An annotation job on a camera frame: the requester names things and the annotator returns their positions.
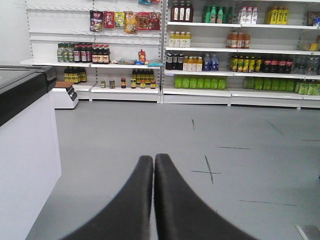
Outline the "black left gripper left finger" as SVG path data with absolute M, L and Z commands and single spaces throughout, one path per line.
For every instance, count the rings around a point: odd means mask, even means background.
M 117 195 L 64 240 L 148 240 L 153 194 L 153 159 L 142 155 Z

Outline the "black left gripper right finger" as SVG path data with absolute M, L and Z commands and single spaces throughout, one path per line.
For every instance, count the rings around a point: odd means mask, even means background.
M 166 153 L 155 157 L 154 210 L 160 240 L 254 239 L 211 209 Z

